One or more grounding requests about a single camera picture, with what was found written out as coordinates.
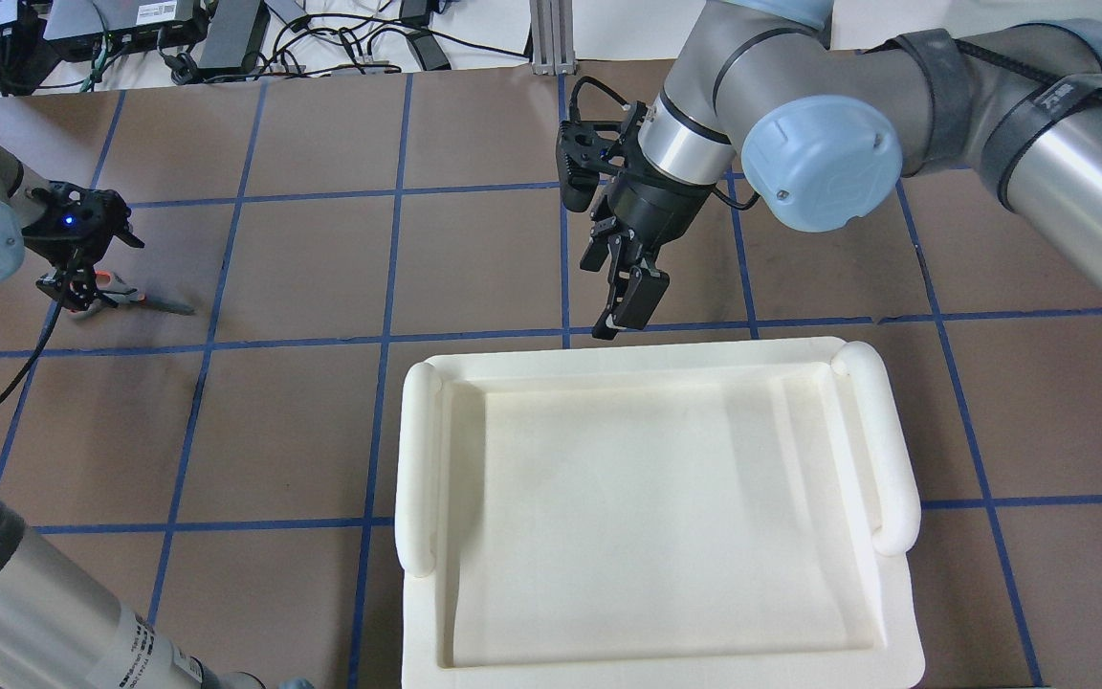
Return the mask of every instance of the white container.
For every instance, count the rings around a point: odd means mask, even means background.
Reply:
[[[433,357],[402,390],[406,689],[906,688],[921,504],[832,337]]]

